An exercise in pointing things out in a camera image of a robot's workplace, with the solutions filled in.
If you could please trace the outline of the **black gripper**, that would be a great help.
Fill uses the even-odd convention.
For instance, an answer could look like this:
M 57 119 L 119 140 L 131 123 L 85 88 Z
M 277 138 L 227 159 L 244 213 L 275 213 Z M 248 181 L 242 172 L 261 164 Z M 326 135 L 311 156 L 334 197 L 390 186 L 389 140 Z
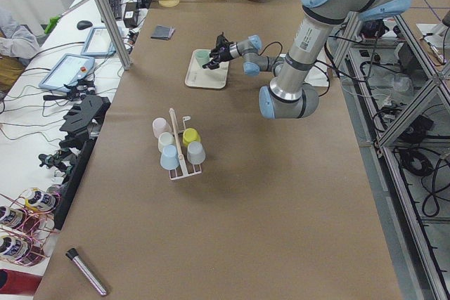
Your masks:
M 216 46 L 210 50 L 210 61 L 202 65 L 202 68 L 218 69 L 220 67 L 220 63 L 231 61 L 237 57 L 237 43 L 229 41 L 222 32 L 217 36 Z

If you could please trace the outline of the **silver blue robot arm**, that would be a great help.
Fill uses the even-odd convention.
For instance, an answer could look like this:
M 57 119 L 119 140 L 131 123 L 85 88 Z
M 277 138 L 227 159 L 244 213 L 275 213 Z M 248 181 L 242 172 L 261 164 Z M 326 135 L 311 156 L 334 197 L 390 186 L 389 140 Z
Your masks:
M 259 108 L 267 119 L 301 118 L 311 115 L 319 104 L 319 95 L 305 79 L 326 43 L 331 31 L 356 12 L 362 21 L 378 20 L 406 11 L 412 0 L 301 0 L 304 18 L 290 50 L 282 58 L 258 54 L 262 46 L 257 35 L 236 43 L 224 36 L 210 52 L 203 66 L 211 70 L 222 62 L 243 58 L 244 72 L 255 76 L 273 72 L 270 84 L 259 90 Z

